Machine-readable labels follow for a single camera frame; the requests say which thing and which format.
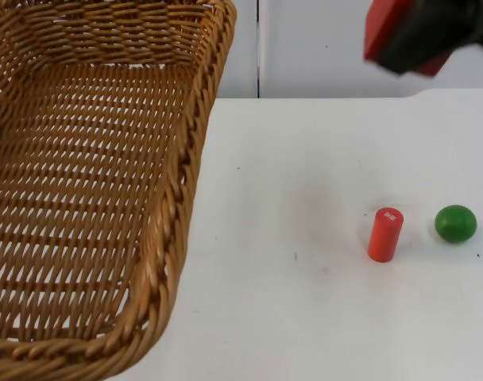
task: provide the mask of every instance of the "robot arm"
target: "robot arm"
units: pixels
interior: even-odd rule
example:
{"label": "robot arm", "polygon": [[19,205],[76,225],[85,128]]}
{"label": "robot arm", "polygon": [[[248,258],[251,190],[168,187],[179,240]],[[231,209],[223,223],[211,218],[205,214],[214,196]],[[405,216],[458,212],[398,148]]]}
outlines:
{"label": "robot arm", "polygon": [[483,0],[373,0],[365,59],[398,74],[435,76],[450,54],[483,45]]}

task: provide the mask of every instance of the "red cylinder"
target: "red cylinder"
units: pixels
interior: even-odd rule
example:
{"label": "red cylinder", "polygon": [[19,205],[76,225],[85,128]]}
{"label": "red cylinder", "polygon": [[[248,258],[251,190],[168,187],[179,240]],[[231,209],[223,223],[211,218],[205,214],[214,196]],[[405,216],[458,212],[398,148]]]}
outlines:
{"label": "red cylinder", "polygon": [[370,258],[381,263],[393,259],[403,223],[404,216],[397,209],[383,208],[377,211],[367,250]]}

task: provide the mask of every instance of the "wicker basket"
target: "wicker basket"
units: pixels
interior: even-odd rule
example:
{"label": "wicker basket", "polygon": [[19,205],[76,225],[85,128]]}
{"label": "wicker basket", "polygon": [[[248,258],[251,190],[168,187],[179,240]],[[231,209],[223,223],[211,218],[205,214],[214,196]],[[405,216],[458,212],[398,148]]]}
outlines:
{"label": "wicker basket", "polygon": [[0,0],[0,379],[103,379],[163,333],[235,18]]}

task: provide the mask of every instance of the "white table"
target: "white table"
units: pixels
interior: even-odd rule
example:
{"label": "white table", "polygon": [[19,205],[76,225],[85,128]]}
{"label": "white table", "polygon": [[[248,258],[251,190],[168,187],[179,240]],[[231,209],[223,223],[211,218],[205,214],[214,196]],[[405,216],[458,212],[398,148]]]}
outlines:
{"label": "white table", "polygon": [[[432,231],[453,203],[459,246]],[[189,241],[167,332],[115,380],[483,381],[483,90],[218,100]]]}

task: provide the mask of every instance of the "green ball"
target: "green ball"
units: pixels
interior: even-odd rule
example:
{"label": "green ball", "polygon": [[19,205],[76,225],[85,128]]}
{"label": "green ball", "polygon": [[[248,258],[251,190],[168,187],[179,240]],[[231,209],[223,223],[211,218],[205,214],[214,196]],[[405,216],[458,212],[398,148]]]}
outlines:
{"label": "green ball", "polygon": [[465,242],[477,231],[477,218],[465,206],[447,206],[435,218],[435,231],[451,244]]}

